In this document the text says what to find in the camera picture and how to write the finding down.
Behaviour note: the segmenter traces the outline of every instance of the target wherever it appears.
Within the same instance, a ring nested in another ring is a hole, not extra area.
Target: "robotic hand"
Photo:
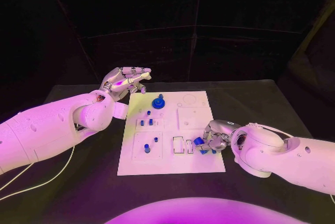
[[[335,143],[293,137],[257,123],[241,127],[222,120],[209,122],[202,139],[197,150],[231,145],[233,161],[254,176],[267,178],[272,172],[291,184],[335,194]]]
[[[62,153],[106,128],[112,117],[125,119],[127,105],[116,101],[128,91],[145,93],[138,81],[150,79],[150,71],[115,68],[98,90],[37,106],[1,123],[0,174]]]

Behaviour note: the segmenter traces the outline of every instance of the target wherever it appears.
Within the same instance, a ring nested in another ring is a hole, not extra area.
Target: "white robotic arm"
[[[112,117],[125,119],[127,105],[116,101],[128,91],[145,92],[138,81],[150,79],[148,73],[148,68],[115,68],[99,90],[37,106],[1,123],[0,174],[62,153],[106,128]]]
[[[222,150],[231,145],[235,162],[257,177],[271,172],[287,182],[321,193],[335,194],[335,143],[288,136],[280,130],[249,123],[212,120],[205,128],[199,150]]]

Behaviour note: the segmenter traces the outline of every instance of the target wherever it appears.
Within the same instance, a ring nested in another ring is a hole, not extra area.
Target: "blue object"
[[[207,153],[207,150],[200,150],[200,154],[205,155]]]
[[[144,145],[144,152],[145,152],[145,153],[150,152],[148,144]]]
[[[151,101],[151,107],[154,109],[161,109],[164,107],[164,105],[166,105],[166,102],[163,100],[163,95],[158,94],[158,98],[153,99],[153,101]]]
[[[202,138],[197,137],[197,138],[193,140],[193,143],[194,143],[194,145],[200,145],[200,144],[203,144],[205,142],[203,142]]]

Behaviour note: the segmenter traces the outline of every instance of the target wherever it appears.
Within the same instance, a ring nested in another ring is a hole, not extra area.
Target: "table surface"
[[[98,85],[54,86],[44,102],[96,88]],[[151,83],[145,88],[148,92],[205,90],[213,119],[241,125],[257,122],[294,136],[311,137],[271,80]],[[127,104],[128,95],[121,102]],[[248,174],[233,162],[231,149],[222,151],[225,173],[116,176],[124,124],[124,120],[112,119],[106,129],[75,147],[69,165],[49,184],[0,201],[2,223],[99,224],[144,204],[179,197],[225,198],[272,209],[304,222],[332,223],[335,206],[329,195],[291,185],[275,174],[265,179]],[[0,197],[47,181],[69,154],[70,149],[37,162]],[[0,186],[23,168],[0,176]]]

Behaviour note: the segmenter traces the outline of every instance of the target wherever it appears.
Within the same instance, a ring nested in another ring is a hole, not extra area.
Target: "white board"
[[[158,94],[166,105],[154,109]],[[225,172],[220,153],[202,155],[193,145],[210,120],[205,91],[131,94],[116,175]]]

